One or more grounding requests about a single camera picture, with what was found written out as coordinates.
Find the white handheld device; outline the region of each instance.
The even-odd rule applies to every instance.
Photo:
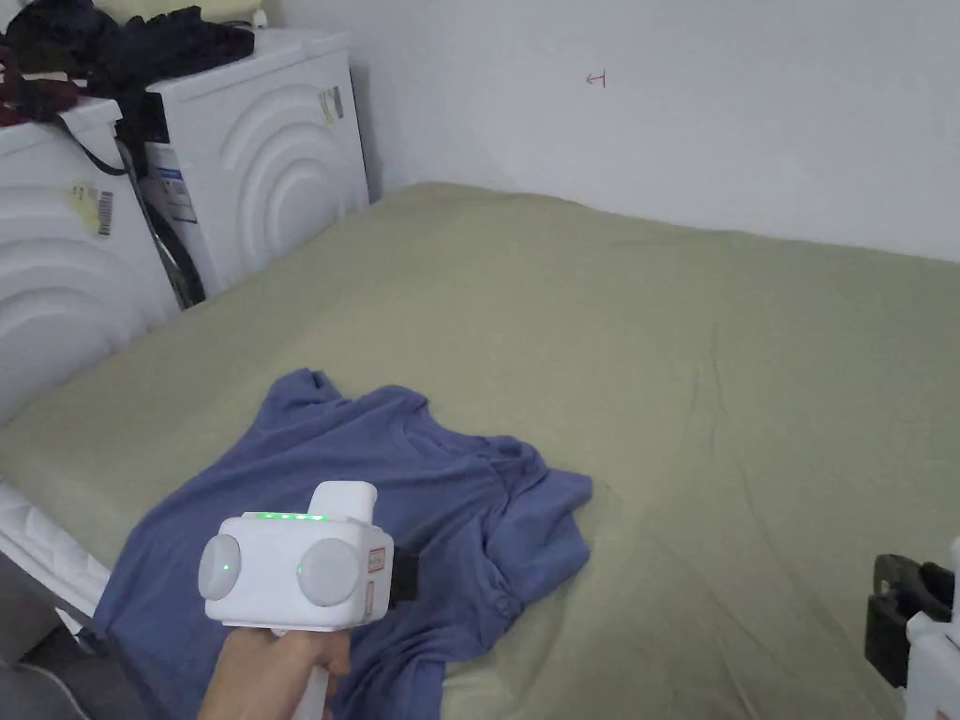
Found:
[[[306,513],[231,517],[206,544],[198,585],[224,625],[329,633],[378,620],[390,605],[394,541],[372,524],[376,488],[329,481]],[[295,720],[320,720],[328,676],[315,668]]]
[[[910,665],[906,691],[906,720],[960,717],[960,538],[953,542],[953,612],[950,622],[934,622],[917,612],[906,624]]]

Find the shirt sleeve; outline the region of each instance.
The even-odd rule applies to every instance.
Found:
[[[545,468],[511,498],[487,555],[524,606],[550,594],[589,559],[573,511],[592,496],[586,475]]]
[[[317,417],[324,409],[333,409],[343,402],[348,401],[325,374],[303,368],[284,375],[271,386],[253,427],[277,429],[296,422],[304,412]]]

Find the blue shirt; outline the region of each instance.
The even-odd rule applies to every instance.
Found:
[[[571,514],[585,475],[514,438],[446,430],[411,390],[347,400],[322,373],[292,372],[233,449],[133,529],[97,606],[95,631],[155,717],[196,718],[229,632],[197,590],[206,542],[248,510],[306,512],[324,480],[373,483],[373,522],[420,554],[418,600],[352,633],[340,720],[439,718],[446,664],[487,653],[588,560]]]

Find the mattress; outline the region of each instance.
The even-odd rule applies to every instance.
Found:
[[[303,366],[594,478],[590,564],[444,716],[900,716],[866,596],[957,534],[960,266],[423,185],[32,405],[0,474],[110,567]]]

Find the human hand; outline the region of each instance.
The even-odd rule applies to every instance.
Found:
[[[274,637],[262,628],[237,628],[227,637],[197,720],[290,720],[319,665],[330,673],[326,696],[336,678],[350,670],[347,633],[292,630]],[[329,708],[324,720],[330,720]]]

